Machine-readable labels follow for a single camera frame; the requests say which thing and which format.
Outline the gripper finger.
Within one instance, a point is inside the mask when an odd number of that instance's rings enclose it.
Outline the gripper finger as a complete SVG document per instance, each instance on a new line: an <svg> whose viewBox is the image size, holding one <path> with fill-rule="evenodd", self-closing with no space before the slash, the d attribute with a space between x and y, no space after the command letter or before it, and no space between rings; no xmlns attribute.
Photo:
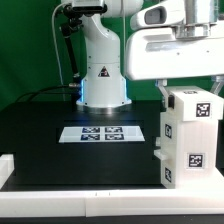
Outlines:
<svg viewBox="0 0 224 224"><path fill-rule="evenodd" d="M167 80L166 79L159 79L156 81L156 86L160 90L161 94L167 98L168 97L168 92L166 90L167 86Z"/></svg>
<svg viewBox="0 0 224 224"><path fill-rule="evenodd" d="M218 95L224 86L224 75L217 75L212 77L213 85L211 92L215 95Z"/></svg>

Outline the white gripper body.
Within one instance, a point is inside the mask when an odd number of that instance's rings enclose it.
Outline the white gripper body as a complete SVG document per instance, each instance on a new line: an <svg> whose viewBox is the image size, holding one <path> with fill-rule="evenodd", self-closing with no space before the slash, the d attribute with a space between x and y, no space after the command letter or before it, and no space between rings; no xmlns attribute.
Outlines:
<svg viewBox="0 0 224 224"><path fill-rule="evenodd" d="M126 73L130 80L223 75L224 23L202 39L176 39L172 28L135 32L126 45Z"/></svg>

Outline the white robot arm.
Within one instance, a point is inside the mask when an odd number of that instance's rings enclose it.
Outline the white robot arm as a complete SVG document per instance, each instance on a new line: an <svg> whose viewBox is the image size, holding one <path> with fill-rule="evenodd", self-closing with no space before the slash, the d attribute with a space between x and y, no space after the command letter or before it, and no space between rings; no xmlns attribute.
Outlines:
<svg viewBox="0 0 224 224"><path fill-rule="evenodd" d="M87 50L78 104L112 110L131 103L126 81L224 74L218 0L77 0Z"/></svg>

